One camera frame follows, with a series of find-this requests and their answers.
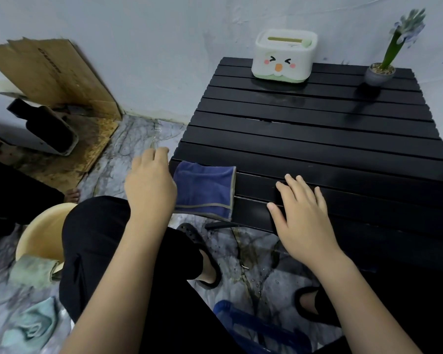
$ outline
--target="blue plastic stool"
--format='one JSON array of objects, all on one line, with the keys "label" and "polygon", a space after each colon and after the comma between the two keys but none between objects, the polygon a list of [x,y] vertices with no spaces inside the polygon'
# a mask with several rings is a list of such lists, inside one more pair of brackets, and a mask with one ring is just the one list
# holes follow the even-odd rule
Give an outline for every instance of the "blue plastic stool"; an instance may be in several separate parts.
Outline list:
[{"label": "blue plastic stool", "polygon": [[230,301],[219,301],[215,304],[213,312],[227,331],[233,336],[238,345],[249,354],[276,353],[266,349],[248,338],[245,338],[241,334],[236,333],[233,329],[235,324],[252,329],[256,333],[260,333],[274,339],[280,344],[288,345],[298,354],[307,354],[312,352],[310,339],[301,331],[296,330],[294,333],[292,333],[288,330],[282,329],[281,327],[269,324],[255,317],[254,315],[250,315],[242,310],[236,309],[233,303]]}]

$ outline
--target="towel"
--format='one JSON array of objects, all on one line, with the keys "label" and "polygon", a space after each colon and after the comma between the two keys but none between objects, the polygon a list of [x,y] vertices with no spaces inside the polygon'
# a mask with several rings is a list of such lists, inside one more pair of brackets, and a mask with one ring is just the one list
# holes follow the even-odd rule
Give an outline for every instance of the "towel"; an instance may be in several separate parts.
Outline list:
[{"label": "towel", "polygon": [[55,299],[50,297],[12,319],[12,328],[3,333],[2,346],[13,347],[17,353],[37,352],[46,345],[57,321]]},{"label": "towel", "polygon": [[13,265],[10,271],[10,282],[14,285],[29,285],[36,289],[49,287],[59,280],[53,274],[59,261],[24,254]]},{"label": "towel", "polygon": [[202,166],[182,161],[174,172],[176,213],[231,221],[235,166]]}]

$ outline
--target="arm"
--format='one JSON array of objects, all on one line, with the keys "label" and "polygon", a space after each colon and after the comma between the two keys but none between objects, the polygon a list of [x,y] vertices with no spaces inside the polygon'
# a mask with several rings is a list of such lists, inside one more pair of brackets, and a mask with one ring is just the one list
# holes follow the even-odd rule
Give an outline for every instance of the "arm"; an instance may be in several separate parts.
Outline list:
[{"label": "arm", "polygon": [[420,353],[336,242],[320,189],[286,175],[276,184],[286,219],[267,204],[285,249],[318,277],[333,304],[353,353]]},{"label": "arm", "polygon": [[138,352],[154,263],[177,197],[167,154],[148,149],[133,160],[125,181],[130,220],[61,354]]}]

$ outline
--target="hand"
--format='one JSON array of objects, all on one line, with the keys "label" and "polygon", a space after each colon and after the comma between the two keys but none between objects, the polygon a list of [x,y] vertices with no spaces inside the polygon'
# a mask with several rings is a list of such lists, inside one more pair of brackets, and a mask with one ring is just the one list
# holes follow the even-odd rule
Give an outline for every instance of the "hand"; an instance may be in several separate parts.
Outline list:
[{"label": "hand", "polygon": [[131,219],[144,226],[166,227],[174,210],[177,186],[169,173],[168,148],[147,149],[131,163],[125,192]]},{"label": "hand", "polygon": [[320,188],[316,187],[313,193],[301,176],[294,179],[287,174],[285,180],[289,186],[277,182],[276,187],[287,221],[274,203],[269,202],[267,208],[287,252],[315,273],[319,266],[343,252],[336,242]]}]

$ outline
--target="potted plant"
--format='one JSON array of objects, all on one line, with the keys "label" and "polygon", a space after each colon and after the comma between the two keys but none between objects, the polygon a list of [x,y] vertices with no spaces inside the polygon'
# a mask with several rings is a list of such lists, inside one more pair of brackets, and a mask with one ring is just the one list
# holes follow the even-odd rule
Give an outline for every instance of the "potted plant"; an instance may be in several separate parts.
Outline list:
[{"label": "potted plant", "polygon": [[408,17],[402,16],[400,22],[394,24],[394,28],[390,31],[392,40],[385,52],[384,60],[369,66],[364,75],[365,83],[378,87],[394,77],[396,69],[391,65],[392,61],[396,58],[404,43],[415,43],[420,31],[425,27],[424,19],[425,9],[420,12],[413,9]]}]

